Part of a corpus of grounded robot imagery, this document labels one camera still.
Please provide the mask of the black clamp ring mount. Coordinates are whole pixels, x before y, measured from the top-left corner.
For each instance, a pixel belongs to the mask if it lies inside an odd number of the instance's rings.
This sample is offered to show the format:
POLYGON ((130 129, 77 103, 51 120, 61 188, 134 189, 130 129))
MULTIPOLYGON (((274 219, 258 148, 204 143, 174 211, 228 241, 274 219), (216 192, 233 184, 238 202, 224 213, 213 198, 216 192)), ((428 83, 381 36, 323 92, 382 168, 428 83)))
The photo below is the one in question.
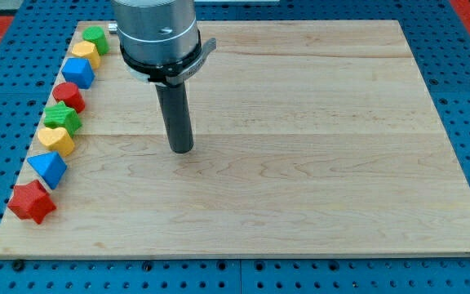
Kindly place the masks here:
POLYGON ((123 45, 119 48, 128 71, 135 78, 173 87, 184 83, 201 69, 207 57, 216 49, 216 39, 210 38, 203 44, 199 42, 184 58, 164 65, 141 63, 130 56, 123 45))

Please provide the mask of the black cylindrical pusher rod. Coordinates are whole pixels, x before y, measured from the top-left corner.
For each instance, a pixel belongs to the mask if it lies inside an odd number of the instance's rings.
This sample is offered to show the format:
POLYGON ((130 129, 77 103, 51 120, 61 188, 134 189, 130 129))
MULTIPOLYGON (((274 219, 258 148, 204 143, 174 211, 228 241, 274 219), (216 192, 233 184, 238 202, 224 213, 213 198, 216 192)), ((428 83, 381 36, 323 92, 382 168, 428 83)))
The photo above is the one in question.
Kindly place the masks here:
POLYGON ((169 146, 173 152, 185 154, 194 143, 185 84, 172 87, 156 85, 155 88, 169 146))

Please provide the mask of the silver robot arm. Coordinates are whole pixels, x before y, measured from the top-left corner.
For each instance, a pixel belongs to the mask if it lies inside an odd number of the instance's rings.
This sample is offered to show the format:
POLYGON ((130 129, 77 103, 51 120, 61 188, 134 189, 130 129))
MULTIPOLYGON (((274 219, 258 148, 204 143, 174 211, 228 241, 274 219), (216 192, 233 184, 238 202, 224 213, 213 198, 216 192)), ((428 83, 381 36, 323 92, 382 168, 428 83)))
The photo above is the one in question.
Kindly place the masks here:
POLYGON ((202 41, 193 0, 113 0, 115 32, 130 73, 155 85, 171 150, 194 146, 185 82, 206 63, 217 40, 202 41))

